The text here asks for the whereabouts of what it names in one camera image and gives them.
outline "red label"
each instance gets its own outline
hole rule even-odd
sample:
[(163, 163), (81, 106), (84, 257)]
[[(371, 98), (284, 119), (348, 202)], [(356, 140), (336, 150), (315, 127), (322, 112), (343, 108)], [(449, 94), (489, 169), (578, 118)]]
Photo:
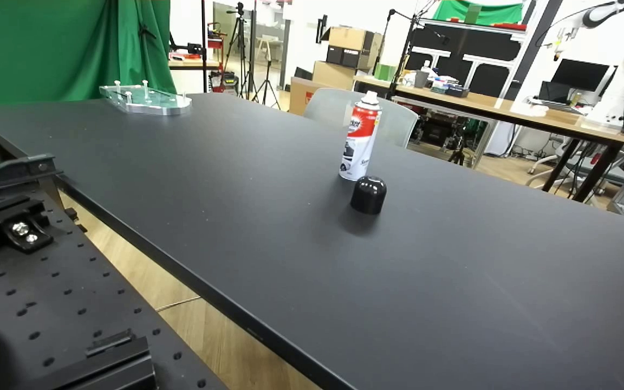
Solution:
[(352, 112), (350, 137), (357, 137), (357, 138), (372, 137), (375, 126), (377, 126), (377, 112), (380, 110), (356, 106)]

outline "tripod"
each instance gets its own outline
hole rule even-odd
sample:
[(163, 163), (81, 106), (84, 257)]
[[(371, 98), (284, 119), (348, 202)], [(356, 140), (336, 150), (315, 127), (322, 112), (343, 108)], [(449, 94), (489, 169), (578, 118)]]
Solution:
[(263, 85), (253, 91), (251, 103), (258, 103), (261, 94), (264, 94), (264, 96), (263, 96), (263, 106), (266, 106), (266, 94), (272, 91), (274, 103), (276, 103), (276, 108), (281, 108), (281, 105), (279, 105), (277, 98), (276, 98), (276, 88), (274, 88), (274, 85), (272, 85), (270, 73), (272, 73), (272, 49), (266, 47), (266, 75), (264, 75)]
[(228, 67), (233, 47), (237, 45), (239, 53), (240, 53), (240, 79), (239, 79), (237, 94), (239, 94), (240, 98), (246, 98), (247, 86), (249, 86), (249, 72), (246, 72), (246, 60), (247, 60), (247, 53), (246, 53), (246, 49), (247, 49), (247, 45), (246, 45), (246, 6), (242, 6), (242, 2), (239, 2), (239, 6), (237, 6), (235, 13), (239, 13), (239, 16), (237, 16), (237, 19), (235, 19), (235, 23), (233, 23), (233, 34), (229, 34), (233, 40), (229, 40), (228, 53), (225, 53), (225, 67)]

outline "green curtain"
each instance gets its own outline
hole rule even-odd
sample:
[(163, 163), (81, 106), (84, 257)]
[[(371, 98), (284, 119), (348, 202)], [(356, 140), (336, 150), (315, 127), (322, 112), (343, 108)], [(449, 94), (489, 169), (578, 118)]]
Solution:
[(467, 19), (470, 4), (479, 4), (478, 26), (492, 26), (492, 23), (518, 23), (523, 21), (523, 2), (513, 0), (513, 4), (495, 4), (488, 2), (473, 2), (473, 0), (443, 0), (441, 8), (436, 12), (433, 19)]
[(114, 80), (176, 91), (169, 0), (0, 0), (0, 105), (90, 100)]

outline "spray can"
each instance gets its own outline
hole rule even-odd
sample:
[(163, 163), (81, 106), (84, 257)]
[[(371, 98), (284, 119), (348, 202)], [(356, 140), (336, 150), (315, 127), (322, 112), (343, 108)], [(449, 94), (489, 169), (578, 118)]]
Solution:
[(340, 156), (340, 178), (357, 182), (368, 173), (377, 126), (380, 100), (375, 91), (368, 91), (352, 110), (352, 126)]

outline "small black object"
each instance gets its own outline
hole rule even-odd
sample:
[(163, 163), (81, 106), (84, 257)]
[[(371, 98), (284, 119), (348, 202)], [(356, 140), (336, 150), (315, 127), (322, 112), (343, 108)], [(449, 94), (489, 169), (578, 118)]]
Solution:
[(352, 209), (364, 215), (380, 215), (387, 197), (387, 182), (381, 178), (364, 175), (356, 182)]

